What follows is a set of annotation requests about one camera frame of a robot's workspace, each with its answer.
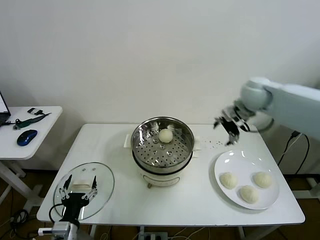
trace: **blue mouse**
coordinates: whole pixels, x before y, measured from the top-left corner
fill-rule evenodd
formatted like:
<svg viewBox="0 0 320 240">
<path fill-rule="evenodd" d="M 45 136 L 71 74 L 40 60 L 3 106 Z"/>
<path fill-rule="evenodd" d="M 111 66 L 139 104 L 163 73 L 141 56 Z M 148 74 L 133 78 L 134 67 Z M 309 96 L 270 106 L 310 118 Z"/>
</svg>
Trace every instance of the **blue mouse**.
<svg viewBox="0 0 320 240">
<path fill-rule="evenodd" d="M 26 146 L 28 145 L 32 139 L 35 138 L 35 136 L 38 134 L 38 131 L 37 130 L 33 130 L 33 129 L 30 129 L 30 130 L 27 130 L 27 131 L 24 131 L 23 133 L 21 133 L 21 135 L 18 137 L 18 139 L 16 140 L 16 143 L 19 145 L 19 146 Z"/>
</svg>

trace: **wooden floor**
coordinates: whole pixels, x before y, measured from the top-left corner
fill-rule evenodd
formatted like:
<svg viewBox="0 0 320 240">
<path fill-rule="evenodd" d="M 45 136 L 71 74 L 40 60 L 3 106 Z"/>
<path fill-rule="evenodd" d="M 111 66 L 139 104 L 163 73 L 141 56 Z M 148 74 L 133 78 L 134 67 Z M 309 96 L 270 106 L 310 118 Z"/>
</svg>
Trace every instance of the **wooden floor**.
<svg viewBox="0 0 320 240">
<path fill-rule="evenodd" d="M 43 173 L 27 173 L 27 176 L 23 178 L 23 181 L 29 186 L 33 187 L 36 184 L 43 184 L 43 189 L 40 193 L 41 197 L 44 197 L 49 190 L 49 187 L 52 181 L 55 178 L 55 173 L 52 172 L 43 172 Z M 308 190 L 310 189 L 308 183 L 304 179 L 294 178 L 289 181 L 289 185 L 292 190 Z M 2 193 L 7 184 L 0 179 L 0 193 Z M 10 224 L 6 223 L 10 218 L 11 205 L 12 212 L 23 208 L 26 200 L 15 190 L 10 192 L 2 205 L 0 206 L 0 240 L 9 240 L 9 239 L 19 239 L 17 236 L 14 236 L 13 232 L 10 231 Z M 270 233 L 268 236 L 263 238 L 264 240 L 317 240 L 320 239 L 320 202 L 316 199 L 301 199 L 298 200 L 304 214 L 305 214 L 305 223 L 299 225 L 287 225 L 281 226 L 278 230 Z M 18 234 L 22 237 L 27 237 L 29 232 L 37 231 L 38 228 L 43 228 L 52 226 L 51 223 L 44 223 L 36 219 L 36 208 L 34 208 L 30 214 L 30 221 L 26 222 L 21 226 L 17 231 Z M 245 227 L 244 231 L 246 234 L 254 231 L 256 227 Z M 83 231 L 88 231 L 88 225 L 82 225 L 81 229 Z M 96 240 L 100 240 L 103 233 L 107 233 L 110 229 L 110 226 L 98 226 L 95 233 Z M 179 231 L 184 229 L 183 227 L 146 227 L 146 232 L 168 232 L 168 236 L 172 237 Z M 188 227 L 179 236 L 188 236 L 196 230 L 199 230 L 199 227 Z M 139 228 L 137 226 L 112 226 L 108 240 L 132 240 L 133 237 L 138 233 Z M 102 236 L 101 240 L 106 240 L 106 235 Z M 49 240 L 50 236 L 37 236 L 37 240 Z M 175 238 L 177 240 L 183 240 L 184 238 L 179 237 Z M 191 237 L 192 240 L 238 240 L 239 234 L 236 227 L 206 227 L 199 232 L 195 233 Z"/>
</svg>

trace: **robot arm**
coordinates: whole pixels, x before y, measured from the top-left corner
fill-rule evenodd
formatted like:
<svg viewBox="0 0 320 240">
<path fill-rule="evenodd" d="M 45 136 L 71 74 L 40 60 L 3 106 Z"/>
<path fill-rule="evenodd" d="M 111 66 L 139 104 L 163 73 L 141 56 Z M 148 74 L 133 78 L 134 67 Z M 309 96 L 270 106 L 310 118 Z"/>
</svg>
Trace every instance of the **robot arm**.
<svg viewBox="0 0 320 240">
<path fill-rule="evenodd" d="M 263 112 L 281 125 L 320 139 L 318 89 L 252 78 L 242 87 L 234 105 L 222 110 L 222 116 L 216 118 L 214 126 L 222 124 L 229 134 L 227 145 L 234 144 L 239 139 L 238 123 L 247 121 L 256 112 Z"/>
</svg>

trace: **power outlet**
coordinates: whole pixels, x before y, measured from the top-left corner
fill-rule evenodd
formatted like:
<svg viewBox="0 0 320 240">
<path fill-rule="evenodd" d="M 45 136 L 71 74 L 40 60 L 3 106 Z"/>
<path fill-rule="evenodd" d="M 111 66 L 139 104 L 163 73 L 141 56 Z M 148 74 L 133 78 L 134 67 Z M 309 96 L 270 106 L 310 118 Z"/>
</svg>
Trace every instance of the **power outlet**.
<svg viewBox="0 0 320 240">
<path fill-rule="evenodd" d="M 138 240 L 168 240 L 167 232 L 144 232 Z"/>
</svg>

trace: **white table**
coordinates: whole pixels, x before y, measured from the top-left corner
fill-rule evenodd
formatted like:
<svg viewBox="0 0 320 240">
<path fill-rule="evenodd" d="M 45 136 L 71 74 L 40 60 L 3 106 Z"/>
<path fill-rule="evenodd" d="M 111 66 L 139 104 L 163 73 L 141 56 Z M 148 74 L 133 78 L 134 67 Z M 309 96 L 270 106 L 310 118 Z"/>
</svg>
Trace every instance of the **white table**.
<svg viewBox="0 0 320 240">
<path fill-rule="evenodd" d="M 30 106 L 9 107 L 11 116 L 7 121 L 14 123 L 16 119 L 24 121 L 30 118 L 38 117 L 27 112 L 30 108 Z M 36 153 L 48 132 L 62 113 L 62 108 L 60 106 L 37 106 L 35 108 L 43 110 L 45 114 L 51 114 L 46 116 L 41 121 L 33 123 L 20 130 L 13 130 L 13 125 L 5 125 L 0 127 L 0 178 L 9 184 L 9 186 L 0 196 L 0 204 L 11 190 L 11 187 L 13 187 L 27 199 L 23 209 L 27 210 L 28 212 L 30 212 L 33 206 L 41 205 L 43 198 L 40 198 L 38 194 L 42 188 L 42 185 L 36 185 L 34 189 L 31 190 L 19 179 L 19 177 L 23 178 L 26 173 L 12 160 L 30 159 Z M 30 129 L 38 131 L 36 137 L 28 145 L 19 146 L 17 144 L 17 138 L 24 131 Z"/>
<path fill-rule="evenodd" d="M 292 191 L 258 133 L 241 132 L 240 141 L 224 146 L 228 135 L 222 126 L 190 125 L 201 150 L 194 153 L 178 184 L 147 188 L 138 173 L 131 149 L 124 148 L 126 135 L 135 124 L 86 124 L 81 128 L 38 213 L 40 221 L 49 221 L 53 194 L 60 179 L 72 168 L 89 162 L 100 162 L 111 168 L 115 178 L 114 192 L 104 208 L 82 224 L 137 226 L 271 226 L 245 239 L 259 239 L 280 225 L 305 221 Z M 256 153 L 268 162 L 276 174 L 280 193 L 274 205 L 266 210 L 249 210 L 236 205 L 212 184 L 209 167 L 229 150 Z M 59 219 L 52 211 L 53 219 Z"/>
</svg>

